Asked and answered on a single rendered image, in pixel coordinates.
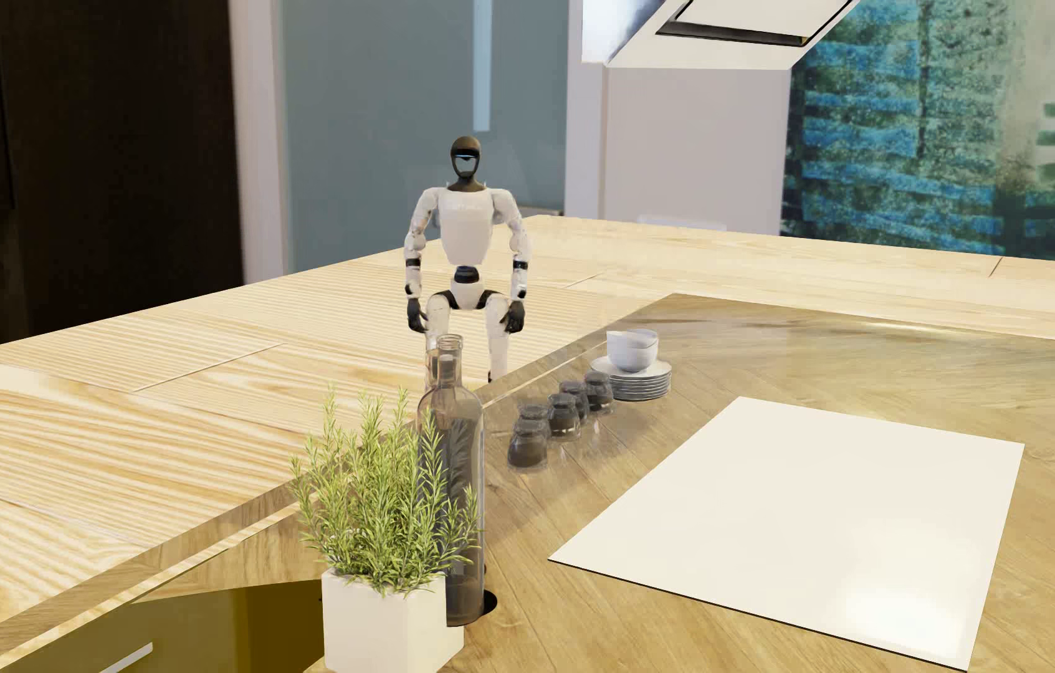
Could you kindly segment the dark wooden cabinet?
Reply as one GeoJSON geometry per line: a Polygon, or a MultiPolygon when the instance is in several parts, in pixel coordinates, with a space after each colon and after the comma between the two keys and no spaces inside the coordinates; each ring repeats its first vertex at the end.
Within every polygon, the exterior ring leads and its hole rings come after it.
{"type": "Polygon", "coordinates": [[[228,0],[0,0],[0,344],[244,283],[228,0]]]}

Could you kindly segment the frosted glass door panel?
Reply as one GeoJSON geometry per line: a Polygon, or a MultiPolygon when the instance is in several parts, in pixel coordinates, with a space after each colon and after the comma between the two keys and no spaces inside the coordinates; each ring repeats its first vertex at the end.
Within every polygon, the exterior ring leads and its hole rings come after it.
{"type": "Polygon", "coordinates": [[[460,135],[521,208],[565,201],[569,0],[280,0],[294,270],[401,246],[460,135]]]}

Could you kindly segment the white right robot leg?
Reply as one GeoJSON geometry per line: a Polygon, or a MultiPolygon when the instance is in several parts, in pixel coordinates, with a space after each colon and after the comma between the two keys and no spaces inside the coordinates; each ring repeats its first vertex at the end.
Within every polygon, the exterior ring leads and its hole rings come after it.
{"type": "Polygon", "coordinates": [[[454,297],[449,290],[436,292],[424,303],[423,325],[426,329],[427,378],[434,381],[435,370],[431,365],[431,351],[437,350],[439,339],[450,333],[449,321],[453,312],[454,297]]]}

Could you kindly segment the white flat cooktop panel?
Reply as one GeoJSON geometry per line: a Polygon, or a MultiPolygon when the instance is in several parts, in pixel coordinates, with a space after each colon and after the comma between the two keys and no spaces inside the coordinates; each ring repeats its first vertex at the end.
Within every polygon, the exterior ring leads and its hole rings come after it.
{"type": "Polygon", "coordinates": [[[1023,454],[742,396],[550,560],[966,671],[1023,454]]]}

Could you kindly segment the white left robot leg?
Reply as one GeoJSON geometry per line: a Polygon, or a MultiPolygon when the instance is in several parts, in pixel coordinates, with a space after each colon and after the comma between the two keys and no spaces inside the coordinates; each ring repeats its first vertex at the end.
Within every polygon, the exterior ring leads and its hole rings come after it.
{"type": "Polygon", "coordinates": [[[509,373],[509,309],[505,295],[491,290],[484,291],[482,310],[490,344],[488,381],[509,373]]]}

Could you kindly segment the black robot head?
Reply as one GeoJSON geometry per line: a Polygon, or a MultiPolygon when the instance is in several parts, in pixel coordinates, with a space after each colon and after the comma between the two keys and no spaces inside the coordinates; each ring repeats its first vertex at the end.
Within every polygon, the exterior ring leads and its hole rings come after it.
{"type": "Polygon", "coordinates": [[[447,187],[448,191],[462,191],[463,193],[474,193],[475,191],[485,191],[487,186],[475,179],[475,173],[479,168],[480,143],[472,135],[463,135],[453,141],[449,149],[450,167],[457,179],[447,187]]]}

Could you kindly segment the green rosemary plant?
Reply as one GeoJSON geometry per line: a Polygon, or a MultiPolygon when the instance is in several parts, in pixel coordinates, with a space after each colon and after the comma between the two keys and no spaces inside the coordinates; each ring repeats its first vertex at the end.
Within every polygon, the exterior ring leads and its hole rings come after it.
{"type": "Polygon", "coordinates": [[[413,421],[405,389],[392,416],[380,395],[358,401],[361,424],[350,429],[330,388],[322,430],[290,459],[301,542],[331,575],[380,595],[427,590],[474,566],[483,530],[475,489],[453,482],[437,414],[413,421]]]}

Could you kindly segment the white square plant pot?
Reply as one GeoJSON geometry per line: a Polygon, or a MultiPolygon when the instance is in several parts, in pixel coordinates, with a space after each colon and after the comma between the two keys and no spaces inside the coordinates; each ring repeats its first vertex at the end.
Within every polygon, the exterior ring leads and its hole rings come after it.
{"type": "Polygon", "coordinates": [[[446,580],[380,593],[366,582],[322,574],[324,666],[335,673],[436,673],[464,647],[448,626],[446,580]]]}

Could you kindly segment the clear glass bottle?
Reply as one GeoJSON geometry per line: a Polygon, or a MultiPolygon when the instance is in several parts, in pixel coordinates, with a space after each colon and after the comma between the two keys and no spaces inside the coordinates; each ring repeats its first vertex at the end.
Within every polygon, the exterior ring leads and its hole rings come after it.
{"type": "Polygon", "coordinates": [[[459,552],[445,570],[448,626],[473,623],[485,610],[484,539],[484,421],[478,396],[461,382],[462,338],[446,333],[435,339],[428,351],[426,395],[417,408],[422,430],[428,419],[440,435],[446,477],[445,493],[458,509],[475,512],[475,534],[469,547],[459,552]]]}

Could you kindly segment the blue green wall picture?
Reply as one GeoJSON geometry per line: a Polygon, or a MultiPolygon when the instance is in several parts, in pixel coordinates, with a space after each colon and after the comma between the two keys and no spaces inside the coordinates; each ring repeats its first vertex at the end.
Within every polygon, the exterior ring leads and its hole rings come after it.
{"type": "Polygon", "coordinates": [[[860,0],[790,71],[780,233],[1055,261],[1055,0],[860,0]]]}

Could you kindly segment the stack of white plates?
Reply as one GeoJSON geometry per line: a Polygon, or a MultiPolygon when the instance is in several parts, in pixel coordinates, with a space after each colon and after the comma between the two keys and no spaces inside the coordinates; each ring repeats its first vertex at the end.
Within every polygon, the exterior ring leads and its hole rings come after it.
{"type": "Polygon", "coordinates": [[[654,400],[667,395],[671,388],[672,365],[665,360],[655,360],[648,368],[629,373],[603,355],[592,360],[591,369],[608,374],[609,387],[618,401],[654,400]]]}

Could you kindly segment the white range hood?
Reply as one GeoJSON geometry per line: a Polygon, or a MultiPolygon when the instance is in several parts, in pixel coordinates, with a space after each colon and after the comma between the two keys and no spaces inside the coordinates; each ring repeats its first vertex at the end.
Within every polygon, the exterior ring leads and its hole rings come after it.
{"type": "Polygon", "coordinates": [[[787,70],[861,0],[580,0],[582,64],[787,70]]]}

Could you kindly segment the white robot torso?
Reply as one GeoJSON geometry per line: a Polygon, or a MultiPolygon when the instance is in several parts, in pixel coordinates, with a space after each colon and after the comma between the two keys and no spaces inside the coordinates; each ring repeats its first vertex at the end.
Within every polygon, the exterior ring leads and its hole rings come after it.
{"type": "Polygon", "coordinates": [[[436,313],[441,309],[484,309],[490,297],[499,293],[484,287],[477,267],[490,251],[491,230],[501,212],[504,190],[450,191],[439,187],[427,189],[423,196],[430,198],[447,259],[458,268],[452,285],[459,287],[431,295],[427,307],[436,313]]]}

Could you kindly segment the white robot leg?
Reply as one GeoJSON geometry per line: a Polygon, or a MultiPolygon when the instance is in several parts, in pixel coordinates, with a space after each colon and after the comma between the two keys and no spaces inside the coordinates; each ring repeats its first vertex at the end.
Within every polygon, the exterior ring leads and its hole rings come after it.
{"type": "Polygon", "coordinates": [[[426,329],[427,378],[434,381],[435,370],[431,365],[431,351],[437,350],[439,339],[450,333],[449,321],[453,312],[454,297],[449,290],[436,292],[424,303],[423,325],[426,329]]]}
{"type": "Polygon", "coordinates": [[[509,309],[505,295],[491,290],[484,291],[482,310],[490,344],[488,381],[509,373],[509,309]]]}

